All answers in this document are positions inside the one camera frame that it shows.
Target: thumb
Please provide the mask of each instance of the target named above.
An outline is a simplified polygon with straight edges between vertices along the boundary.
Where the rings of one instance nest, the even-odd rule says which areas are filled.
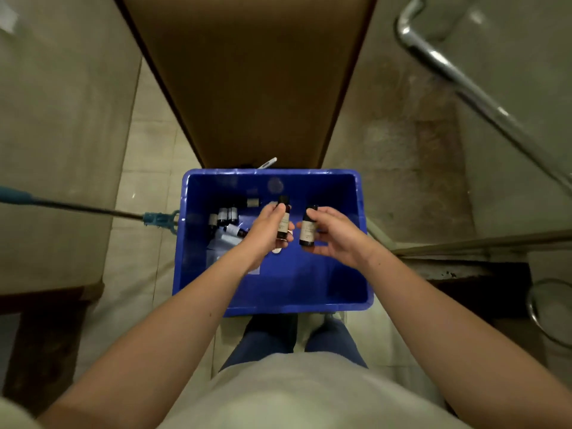
[[[286,212],[286,206],[283,203],[278,203],[276,208],[272,211],[272,213],[268,217],[268,220],[270,220],[271,223],[278,226],[278,224],[280,224],[280,222],[282,221],[282,217],[284,216],[285,212]]]
[[[322,227],[326,228],[332,225],[333,220],[335,220],[335,217],[331,216],[328,213],[322,212],[321,210],[308,208],[306,209],[306,214],[308,214],[308,216],[314,221],[316,221],[318,224],[322,224]]]

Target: hand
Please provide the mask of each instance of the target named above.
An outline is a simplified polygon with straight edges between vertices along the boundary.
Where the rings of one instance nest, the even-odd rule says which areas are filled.
[[[316,241],[328,243],[327,246],[303,246],[304,251],[333,257],[341,263],[352,268],[358,268],[371,251],[373,240],[363,233],[341,212],[328,206],[321,206],[318,210],[308,209],[308,216],[316,221],[319,232],[315,234]]]
[[[249,267],[249,271],[256,269],[262,263],[262,259],[270,251],[275,248],[286,248],[288,243],[294,240],[294,237],[288,233],[286,241],[276,239],[276,233],[278,232],[278,226],[286,212],[286,206],[283,203],[276,205],[275,203],[270,203],[266,205],[261,211],[258,218],[252,223],[251,229],[248,231],[244,241],[237,246],[243,246],[248,248],[250,252],[254,255],[254,260],[252,265]],[[289,230],[294,230],[294,224],[290,222],[288,224]]]

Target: person's left hand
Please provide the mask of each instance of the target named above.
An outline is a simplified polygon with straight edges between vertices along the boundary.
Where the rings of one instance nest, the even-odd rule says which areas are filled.
[[[282,221],[282,217],[286,212],[286,206],[283,203],[276,205],[270,203],[263,207],[260,215],[252,223],[252,227],[248,231],[246,238],[237,246],[247,248],[253,255],[252,264],[249,271],[256,269],[262,263],[262,259],[270,251],[275,248],[286,248],[288,243],[294,240],[294,237],[288,233],[287,241],[276,239],[278,226]],[[289,230],[294,230],[294,224],[290,221],[288,224]]]

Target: leg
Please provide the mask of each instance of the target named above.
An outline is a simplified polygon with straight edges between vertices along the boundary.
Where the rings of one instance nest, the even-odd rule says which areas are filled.
[[[324,324],[311,334],[306,344],[306,352],[319,351],[337,353],[367,369],[366,362],[361,358],[348,329],[342,321],[331,315],[326,315]]]
[[[239,363],[259,361],[273,353],[292,353],[296,344],[298,315],[254,315],[243,338],[221,370]]]

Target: person's right hand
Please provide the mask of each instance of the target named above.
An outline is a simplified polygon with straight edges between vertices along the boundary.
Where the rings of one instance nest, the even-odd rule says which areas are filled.
[[[304,251],[333,257],[341,263],[352,268],[358,268],[364,257],[371,251],[370,239],[349,218],[341,212],[328,206],[321,206],[318,210],[307,209],[308,216],[316,221],[319,232],[315,234],[316,241],[328,243],[327,246],[302,246]]]

